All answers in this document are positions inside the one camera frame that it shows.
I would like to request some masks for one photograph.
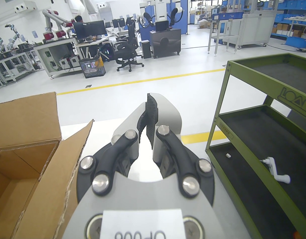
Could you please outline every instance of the cart logo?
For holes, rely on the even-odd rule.
[[[306,117],[306,99],[287,88],[283,88],[277,99]]]

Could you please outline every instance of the small white part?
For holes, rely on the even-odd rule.
[[[284,182],[284,183],[287,183],[287,184],[290,183],[291,180],[290,180],[289,175],[287,175],[287,174],[278,175],[277,174],[276,163],[275,163],[275,159],[273,157],[267,157],[266,159],[260,160],[260,161],[268,165],[270,173],[275,178],[276,181]]]

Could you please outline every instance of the dual-arm robot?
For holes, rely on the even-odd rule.
[[[16,39],[20,37],[20,34],[18,33],[18,31],[17,31],[17,29],[15,28],[14,25],[8,25],[8,24],[7,24],[7,25],[5,25],[5,27],[6,27],[6,28],[10,27],[10,29],[11,29],[12,31],[14,31],[14,33],[15,33],[14,37],[12,38],[12,40],[11,40],[11,41],[8,43],[8,45],[7,45],[7,49],[8,49],[8,50],[11,50],[11,49],[13,49],[13,45],[14,45],[14,43],[16,42]]]
[[[55,33],[58,39],[62,39],[62,37],[66,35],[66,32],[62,29],[62,27],[72,27],[72,22],[74,22],[74,19],[68,21],[61,18],[57,11],[45,9],[43,10],[43,15],[45,15],[46,18],[46,32],[44,33],[44,38],[46,41],[52,41],[54,38],[51,29],[51,19],[54,20],[58,25],[58,31]]]
[[[171,15],[167,14],[166,5],[170,3],[170,0],[144,0],[144,2],[140,3],[140,12],[141,18],[145,18],[150,26],[154,26],[152,22],[152,18],[155,17],[155,22],[167,21],[167,17],[170,18],[170,26],[173,26],[175,21],[175,15],[177,13],[182,13],[181,18],[183,16],[183,9],[181,7],[181,0],[172,0],[175,3],[175,8],[172,10]],[[149,5],[154,6],[154,16],[150,16],[149,13],[145,12],[145,8]]]

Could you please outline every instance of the white label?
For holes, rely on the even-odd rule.
[[[100,239],[186,239],[181,209],[104,211]]]

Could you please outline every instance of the black shelf mat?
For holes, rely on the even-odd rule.
[[[306,93],[306,70],[304,69],[285,63],[254,67],[253,69]]]
[[[231,143],[211,146],[212,154],[243,202],[263,239],[293,239],[296,231],[266,186]]]
[[[267,109],[263,106],[219,117],[258,159],[273,157],[277,173],[290,176],[290,184],[279,184],[306,218],[306,144],[278,124]]]

